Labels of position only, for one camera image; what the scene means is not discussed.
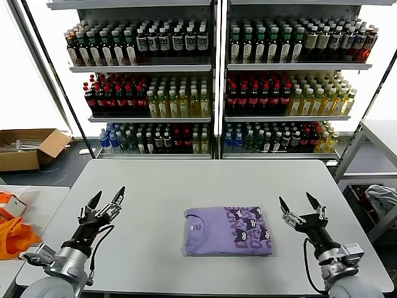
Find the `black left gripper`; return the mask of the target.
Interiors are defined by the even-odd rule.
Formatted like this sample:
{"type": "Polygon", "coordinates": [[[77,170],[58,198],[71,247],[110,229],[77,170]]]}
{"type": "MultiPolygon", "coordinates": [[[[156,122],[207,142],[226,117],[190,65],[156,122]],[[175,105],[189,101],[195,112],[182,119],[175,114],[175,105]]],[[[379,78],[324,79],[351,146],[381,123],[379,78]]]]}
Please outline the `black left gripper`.
{"type": "Polygon", "coordinates": [[[102,191],[92,197],[88,203],[81,208],[79,214],[79,227],[71,239],[71,247],[75,249],[90,249],[100,228],[110,223],[110,218],[116,218],[122,209],[125,186],[122,186],[110,203],[98,211],[95,211],[102,191]]]}

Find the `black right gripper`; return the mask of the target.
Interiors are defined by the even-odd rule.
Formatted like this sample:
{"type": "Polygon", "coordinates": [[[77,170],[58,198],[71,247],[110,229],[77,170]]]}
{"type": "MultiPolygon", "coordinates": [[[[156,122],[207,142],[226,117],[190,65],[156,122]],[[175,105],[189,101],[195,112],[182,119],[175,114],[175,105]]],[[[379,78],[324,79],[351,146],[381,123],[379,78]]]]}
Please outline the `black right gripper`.
{"type": "Polygon", "coordinates": [[[333,248],[340,248],[341,245],[335,242],[326,230],[328,217],[326,206],[321,205],[317,198],[306,192],[306,196],[317,214],[297,215],[291,212],[286,202],[279,196],[282,219],[289,225],[295,226],[295,230],[308,236],[314,246],[315,254],[322,254],[333,248]]]}

